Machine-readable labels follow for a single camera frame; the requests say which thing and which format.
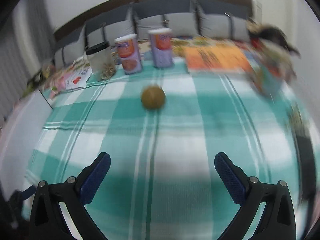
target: black lid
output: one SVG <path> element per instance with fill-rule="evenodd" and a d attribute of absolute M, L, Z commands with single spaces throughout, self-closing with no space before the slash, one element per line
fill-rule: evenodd
<path fill-rule="evenodd" d="M 110 46 L 109 42 L 106 41 L 106 42 L 102 42 L 102 43 L 99 43 L 97 45 L 94 45 L 90 48 L 87 48 L 85 49 L 85 53 L 86 55 L 91 55 L 91 54 L 94 54 L 94 53 L 97 53 L 103 49 L 106 49 Z"/>

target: colorful fabric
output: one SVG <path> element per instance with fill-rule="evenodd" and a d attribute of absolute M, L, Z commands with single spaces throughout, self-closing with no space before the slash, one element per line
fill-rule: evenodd
<path fill-rule="evenodd" d="M 150 84 L 166 94 L 159 111 L 142 107 L 141 91 Z M 130 76 L 118 69 L 109 81 L 92 76 L 85 89 L 52 103 L 26 179 L 64 182 L 107 152 L 111 168 L 86 209 L 108 239 L 217 239 L 239 208 L 214 168 L 218 152 L 261 182 L 285 180 L 297 207 L 291 102 L 288 87 L 266 99 L 242 77 L 190 75 L 181 59 L 162 70 L 145 61 Z M 318 156 L 319 137 L 310 125 Z"/>

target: orange book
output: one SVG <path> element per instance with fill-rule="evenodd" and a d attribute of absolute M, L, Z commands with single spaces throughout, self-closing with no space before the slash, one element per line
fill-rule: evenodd
<path fill-rule="evenodd" d="M 250 71 L 244 53 L 235 45 L 184 47 L 189 71 Z"/>

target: white lid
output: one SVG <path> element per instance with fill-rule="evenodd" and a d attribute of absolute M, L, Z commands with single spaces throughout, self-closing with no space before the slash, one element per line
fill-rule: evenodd
<path fill-rule="evenodd" d="M 155 29 L 148 31 L 149 34 L 162 34 L 162 33 L 171 33 L 172 30 L 170 28 L 160 28 L 160 29 Z"/>
<path fill-rule="evenodd" d="M 128 34 L 126 36 L 122 36 L 120 38 L 116 38 L 115 39 L 115 43 L 132 40 L 132 39 L 135 39 L 136 37 L 137 37 L 137 35 L 135 33 Z"/>

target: metal screw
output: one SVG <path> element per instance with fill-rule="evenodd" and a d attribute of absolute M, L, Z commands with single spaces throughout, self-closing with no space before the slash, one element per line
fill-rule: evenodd
<path fill-rule="evenodd" d="M 43 187 L 45 185 L 45 181 L 41 180 L 38 185 L 39 185 L 39 187 Z"/>
<path fill-rule="evenodd" d="M 251 176 L 251 177 L 250 177 L 250 181 L 251 181 L 252 183 L 257 183 L 257 182 L 258 182 L 258 178 L 255 177 L 255 176 Z"/>
<path fill-rule="evenodd" d="M 287 183 L 284 180 L 281 180 L 280 185 L 285 187 L 285 186 L 287 186 Z"/>
<path fill-rule="evenodd" d="M 76 181 L 76 178 L 73 177 L 73 176 L 72 176 L 72 177 L 69 177 L 69 178 L 67 179 L 67 182 L 70 183 L 70 184 L 71 184 L 71 183 L 74 183 L 75 181 Z"/>

